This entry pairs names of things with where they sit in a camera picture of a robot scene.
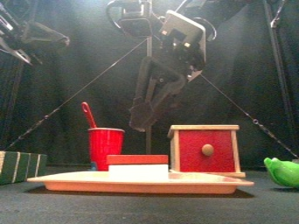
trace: white tray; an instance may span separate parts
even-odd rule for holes
[[[27,178],[42,182],[51,191],[106,193],[216,193],[236,191],[237,186],[252,186],[253,182],[205,173],[170,173],[165,181],[109,179],[106,171],[75,171]]]

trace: red plastic cup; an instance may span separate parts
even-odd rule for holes
[[[108,170],[108,155],[120,155],[124,133],[121,129],[88,129],[89,159],[98,171]]]

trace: wooden box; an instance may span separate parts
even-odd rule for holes
[[[172,125],[172,172],[245,177],[238,168],[237,129],[237,125]]]

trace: red block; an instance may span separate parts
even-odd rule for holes
[[[108,165],[168,165],[166,155],[108,155]]]

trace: wire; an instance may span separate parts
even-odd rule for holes
[[[18,143],[23,138],[31,133],[31,131],[39,127],[42,122],[50,118],[50,116],[61,109],[61,107],[82,92],[82,90],[96,81],[98,77],[104,75],[104,73],[129,55],[129,53],[145,42],[145,39],[116,60],[116,62],[88,82],[88,84],[69,97],[69,99],[47,114],[42,117],[42,119],[15,138],[15,140],[7,145],[3,150],[7,150]]]
[[[224,94],[222,91],[212,84],[212,82],[204,77],[201,74],[200,77],[210,84],[210,86],[217,90],[217,92],[228,99],[228,101],[233,104],[233,106],[245,114],[245,116],[250,119],[252,123],[257,125],[257,127],[264,131],[264,133],[274,139],[274,141],[282,146],[282,148],[293,155],[294,158],[299,158],[297,155],[292,152],[292,150],[285,146],[285,144],[276,138],[274,134],[269,131],[269,129],[258,123],[257,119],[253,118],[248,112],[229,99],[229,97]]]

